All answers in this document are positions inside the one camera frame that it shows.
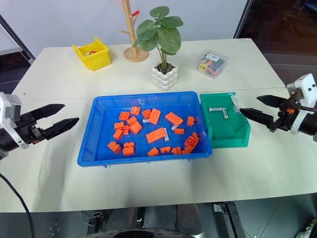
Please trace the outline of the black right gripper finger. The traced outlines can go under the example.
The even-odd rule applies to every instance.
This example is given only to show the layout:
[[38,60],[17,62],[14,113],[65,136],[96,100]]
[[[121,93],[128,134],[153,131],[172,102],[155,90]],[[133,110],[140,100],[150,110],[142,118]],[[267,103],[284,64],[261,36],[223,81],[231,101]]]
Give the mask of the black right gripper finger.
[[246,118],[265,125],[270,131],[276,131],[278,129],[274,122],[273,116],[264,114],[262,111],[253,108],[241,108],[240,112]]
[[274,108],[288,108],[289,107],[287,99],[277,97],[274,95],[262,95],[262,96],[258,96],[257,99],[260,102],[270,107],[274,107]]

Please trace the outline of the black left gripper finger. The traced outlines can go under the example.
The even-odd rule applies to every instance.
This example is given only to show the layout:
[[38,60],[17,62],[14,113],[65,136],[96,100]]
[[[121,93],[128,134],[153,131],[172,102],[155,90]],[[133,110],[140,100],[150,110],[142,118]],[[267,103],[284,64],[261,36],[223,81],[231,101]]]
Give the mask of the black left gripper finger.
[[65,107],[65,104],[48,104],[38,109],[31,111],[32,122],[36,122],[42,118],[47,118],[52,115],[55,115],[62,108]]
[[70,129],[72,129],[75,124],[79,121],[79,118],[70,118],[70,119],[64,119],[61,120],[55,124],[53,124],[53,126],[47,128],[47,129],[39,129],[40,132],[40,141],[46,139],[46,140],[50,140]]

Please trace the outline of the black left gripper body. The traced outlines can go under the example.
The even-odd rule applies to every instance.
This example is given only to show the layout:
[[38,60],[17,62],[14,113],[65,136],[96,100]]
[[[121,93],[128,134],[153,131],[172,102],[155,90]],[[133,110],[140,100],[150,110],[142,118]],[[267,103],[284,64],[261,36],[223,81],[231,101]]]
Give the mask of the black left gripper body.
[[31,113],[22,114],[19,120],[15,121],[15,130],[27,145],[36,144],[43,140],[40,130],[35,127],[36,123],[37,121]]

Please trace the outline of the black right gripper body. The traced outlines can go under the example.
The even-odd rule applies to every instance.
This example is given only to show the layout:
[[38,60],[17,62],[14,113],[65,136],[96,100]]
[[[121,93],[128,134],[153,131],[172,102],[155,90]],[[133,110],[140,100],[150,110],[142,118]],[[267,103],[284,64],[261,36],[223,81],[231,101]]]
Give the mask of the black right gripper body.
[[274,126],[278,129],[289,131],[299,114],[299,106],[293,97],[289,99],[277,98],[277,108],[279,108],[279,112],[277,114],[278,119],[274,122]]

